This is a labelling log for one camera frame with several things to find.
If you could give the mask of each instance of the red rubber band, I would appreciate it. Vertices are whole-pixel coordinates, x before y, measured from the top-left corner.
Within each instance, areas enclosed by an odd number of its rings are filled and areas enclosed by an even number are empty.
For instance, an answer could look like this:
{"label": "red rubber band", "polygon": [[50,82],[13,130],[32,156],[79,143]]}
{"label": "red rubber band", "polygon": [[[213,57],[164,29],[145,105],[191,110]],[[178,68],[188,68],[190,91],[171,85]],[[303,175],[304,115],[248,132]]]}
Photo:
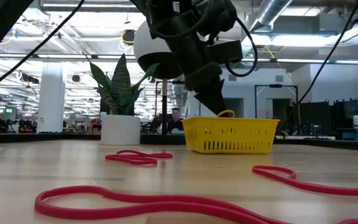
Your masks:
{"label": "red rubber band", "polygon": [[[266,170],[275,170],[285,172],[288,177],[282,177],[277,174],[273,174],[271,172],[267,172]],[[292,187],[296,187],[298,189],[308,190],[312,192],[324,193],[324,194],[333,194],[333,195],[347,195],[347,196],[358,196],[358,189],[355,188],[345,188],[345,187],[330,187],[319,184],[310,184],[306,182],[302,182],[296,180],[296,173],[294,170],[283,168],[283,167],[275,167],[275,166],[254,166],[252,171],[256,174],[263,175],[265,177],[269,177],[273,180],[277,180],[279,182],[283,182],[284,184],[291,185]]]}
{"label": "red rubber band", "polygon": [[[287,178],[281,177],[277,174],[267,172],[266,170],[286,172],[289,174],[289,176]],[[358,196],[358,189],[328,187],[298,181],[295,179],[296,173],[294,170],[282,167],[255,166],[252,168],[252,171],[256,174],[269,177],[271,179],[303,190],[326,194]],[[103,197],[113,200],[140,204],[122,208],[81,209],[62,208],[49,205],[44,202],[46,198],[76,193],[99,194]],[[122,218],[152,212],[194,212],[223,218],[241,224],[288,224],[278,220],[263,217],[262,215],[258,215],[237,205],[211,198],[187,195],[130,195],[113,192],[111,190],[96,186],[62,187],[42,192],[35,199],[35,210],[41,214],[51,217],[69,218],[76,220]],[[339,224],[358,224],[358,220],[345,220]]]}
{"label": "red rubber band", "polygon": [[[133,153],[134,155],[122,155],[123,153]],[[143,153],[133,150],[121,150],[117,152],[115,155],[107,155],[105,159],[112,161],[121,161],[134,165],[156,165],[157,159],[170,159],[173,155],[169,153]]]}

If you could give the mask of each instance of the snake plant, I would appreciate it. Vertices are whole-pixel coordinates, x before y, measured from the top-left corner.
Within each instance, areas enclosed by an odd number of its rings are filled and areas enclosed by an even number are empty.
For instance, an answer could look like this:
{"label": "snake plant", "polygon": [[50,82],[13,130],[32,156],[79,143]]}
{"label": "snake plant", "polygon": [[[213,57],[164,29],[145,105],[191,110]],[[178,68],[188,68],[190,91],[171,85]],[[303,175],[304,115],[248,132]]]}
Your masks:
{"label": "snake plant", "polygon": [[145,75],[134,86],[131,86],[131,78],[127,69],[125,54],[117,63],[112,79],[95,64],[89,61],[92,77],[98,83],[101,98],[109,105],[111,114],[134,115],[133,106],[144,88],[140,84],[157,69],[158,64],[149,67]]}

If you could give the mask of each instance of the white container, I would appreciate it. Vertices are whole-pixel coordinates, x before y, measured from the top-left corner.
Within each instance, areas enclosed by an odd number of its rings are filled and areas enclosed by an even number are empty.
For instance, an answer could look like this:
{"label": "white container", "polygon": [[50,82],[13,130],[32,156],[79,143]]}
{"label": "white container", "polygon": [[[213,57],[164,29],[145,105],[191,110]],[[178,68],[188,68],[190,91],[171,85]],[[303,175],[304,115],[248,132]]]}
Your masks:
{"label": "white container", "polygon": [[116,146],[140,144],[140,118],[125,115],[103,115],[101,143]]}
{"label": "white container", "polygon": [[358,128],[358,115],[353,116],[353,128]]}

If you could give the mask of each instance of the table surface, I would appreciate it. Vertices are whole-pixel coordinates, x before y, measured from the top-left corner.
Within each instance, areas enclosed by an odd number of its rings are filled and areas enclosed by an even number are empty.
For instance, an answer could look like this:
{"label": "table surface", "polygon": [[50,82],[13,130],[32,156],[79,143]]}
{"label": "table surface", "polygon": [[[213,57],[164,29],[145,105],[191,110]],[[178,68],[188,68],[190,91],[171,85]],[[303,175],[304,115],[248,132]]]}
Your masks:
{"label": "table surface", "polygon": [[[105,161],[121,149],[169,152],[157,167]],[[251,172],[254,165],[294,169],[298,179],[337,187],[358,187],[358,151],[312,146],[274,145],[271,154],[203,155],[185,146],[102,146],[99,141],[42,141],[0,144],[0,223],[179,224],[233,222],[193,213],[160,212],[116,220],[63,220],[34,211],[44,190],[98,185],[130,194],[188,194],[212,197],[291,223],[338,223],[358,218],[358,197],[297,190]],[[97,195],[52,198],[73,208],[121,207]]]}

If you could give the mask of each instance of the yellow basket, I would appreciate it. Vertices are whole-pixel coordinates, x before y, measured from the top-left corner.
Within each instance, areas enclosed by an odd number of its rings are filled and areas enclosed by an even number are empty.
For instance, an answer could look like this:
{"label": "yellow basket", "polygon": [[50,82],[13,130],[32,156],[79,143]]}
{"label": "yellow basket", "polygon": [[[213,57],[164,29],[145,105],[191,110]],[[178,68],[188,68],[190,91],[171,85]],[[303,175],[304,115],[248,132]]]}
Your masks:
{"label": "yellow basket", "polygon": [[200,153],[270,153],[279,121],[194,117],[182,122],[190,150]]}

